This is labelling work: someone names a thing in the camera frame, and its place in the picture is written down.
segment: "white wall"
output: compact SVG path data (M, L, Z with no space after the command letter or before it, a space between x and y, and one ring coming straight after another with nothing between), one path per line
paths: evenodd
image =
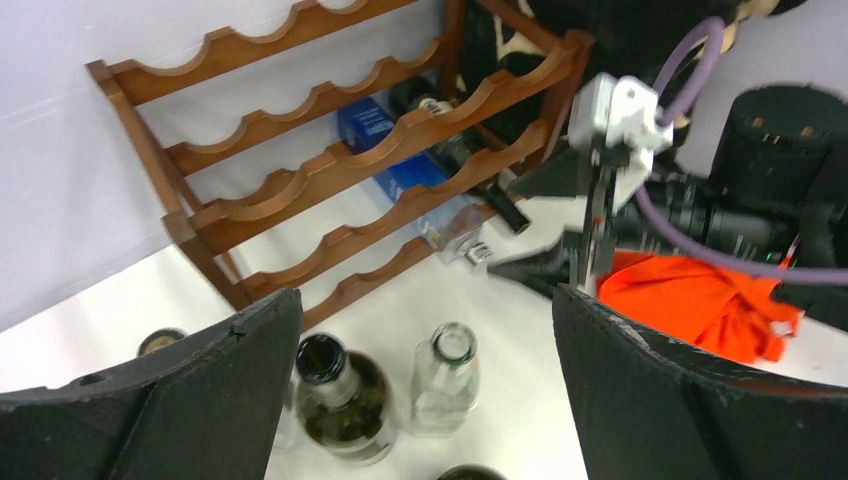
M0 330L165 247L158 199L111 106L84 65L137 58L184 63L204 33L258 35L292 0L6 0L0 2ZM349 0L326 0L340 7ZM350 85L374 61L418 56L438 30L425 0L143 107L160 140L209 143L257 108L286 112L312 85ZM242 196L280 165L333 139L330 118L192 178L203 196Z

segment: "empty bottle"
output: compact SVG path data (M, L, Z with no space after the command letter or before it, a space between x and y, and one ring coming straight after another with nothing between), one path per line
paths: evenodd
M294 416L294 382L289 380L286 393L283 395L283 410L280 412L280 421L274 432L274 448L288 450L294 444L297 435L297 419Z
M306 337L295 360L301 383L296 413L307 435L333 455L369 465L397 437L389 382L360 352L347 352L326 334Z
M447 323L415 350L412 429L422 437L449 437L477 403L477 339L461 323Z

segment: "orange cloth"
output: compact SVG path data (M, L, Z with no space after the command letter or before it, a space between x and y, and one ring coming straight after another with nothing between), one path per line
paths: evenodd
M769 299L773 279L750 276L685 257L616 252L613 273L600 280L598 298L621 314L678 340L741 363L776 362L800 312Z

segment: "white mount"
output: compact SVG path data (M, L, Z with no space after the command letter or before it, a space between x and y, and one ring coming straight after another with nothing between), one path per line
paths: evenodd
M648 179L654 155L671 146L673 126L660 127L662 109L651 87L634 77L616 80L601 73L574 98L568 123L568 143L590 149L592 140L606 139L613 147L622 141L633 149L630 164L621 168L615 183L613 211L617 212Z

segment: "wooden wine rack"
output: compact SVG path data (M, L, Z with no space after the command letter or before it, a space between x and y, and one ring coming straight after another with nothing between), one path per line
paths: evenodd
M270 173L258 190L239 200L219 198L203 203L186 177L436 67L441 67L442 94L455 99L466 0L446 0L444 34L433 40L418 59L399 62L393 57L383 58L358 84L338 87L322 83L289 113L277 115L259 110L245 115L229 138L212 145L182 142L164 148L135 108L413 1L356 0L346 8L330 10L316 0L305 0L294 5L285 24L269 35L247 37L229 27L208 33L197 56L180 67L157 69L135 60L115 65L99 60L87 65L111 101L165 208L162 221L171 239L233 308L242 309L279 288L299 287L504 168L526 170L550 154L579 86L593 40L577 31L564 38L554 36L503 0L477 1L547 53L538 68L522 77L506 71L490 75L470 98L445 115L409 112L398 119L383 142L365 153L352 155L341 142L330 145L296 171L281 169ZM244 278L236 267L229 251L239 244L464 129L482 128L481 121L544 90L547 92L540 118L512 145L478 152L457 175L438 187L418 186L405 192L388 213L368 225L344 225L333 230L311 255L291 268ZM491 212L483 210L487 218L491 216ZM417 238L405 244L383 267L348 277L324 302L306 312L304 329L431 253L427 242Z

